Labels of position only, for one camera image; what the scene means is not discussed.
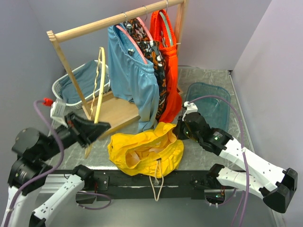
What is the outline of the yellow wooden hanger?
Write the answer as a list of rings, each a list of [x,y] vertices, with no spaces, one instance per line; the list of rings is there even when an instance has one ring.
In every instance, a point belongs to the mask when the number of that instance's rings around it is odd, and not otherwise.
[[[97,63],[97,69],[96,69],[96,77],[95,77],[95,83],[94,83],[94,90],[93,90],[93,100],[91,102],[91,108],[90,108],[90,116],[89,119],[92,120],[92,114],[93,114],[93,105],[96,99],[95,96],[95,90],[97,88],[97,79],[99,76],[99,67],[101,67],[101,75],[100,75],[100,86],[99,86],[99,94],[98,94],[98,103],[94,115],[94,123],[97,124],[99,120],[99,115],[101,111],[101,105],[102,105],[102,99],[103,99],[103,92],[104,92],[104,83],[105,83],[105,77],[106,77],[106,57],[105,57],[105,49],[104,47],[99,47],[99,53],[98,53],[98,63]]]

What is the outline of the yellow shorts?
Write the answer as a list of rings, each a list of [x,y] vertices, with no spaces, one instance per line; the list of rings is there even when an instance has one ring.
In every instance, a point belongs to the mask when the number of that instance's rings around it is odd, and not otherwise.
[[[107,146],[109,160],[127,175],[162,178],[179,167],[184,144],[173,133],[176,125],[160,122],[154,130],[135,135],[116,133]]]

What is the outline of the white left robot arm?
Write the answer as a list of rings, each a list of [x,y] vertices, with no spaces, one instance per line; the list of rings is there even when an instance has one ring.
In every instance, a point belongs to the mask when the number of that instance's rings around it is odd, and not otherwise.
[[[74,112],[63,118],[65,124],[46,136],[29,127],[16,136],[12,151],[17,160],[9,174],[9,198],[2,221],[3,227],[47,227],[59,209],[80,190],[89,190],[94,185],[94,171],[84,165],[74,167],[67,181],[49,200],[35,208],[36,199],[45,185],[47,176],[56,167],[46,161],[64,154],[75,143],[86,148],[111,128],[108,122],[84,119]]]

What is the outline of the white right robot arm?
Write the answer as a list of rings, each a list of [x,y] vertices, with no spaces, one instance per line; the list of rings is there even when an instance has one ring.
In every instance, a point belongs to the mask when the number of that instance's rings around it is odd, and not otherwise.
[[[297,190],[298,173],[283,169],[259,157],[232,135],[212,128],[198,112],[179,116],[173,130],[180,140],[192,139],[204,150],[227,159],[243,171],[236,172],[215,164],[211,167],[207,183],[212,188],[230,186],[261,198],[272,210],[286,213]]]

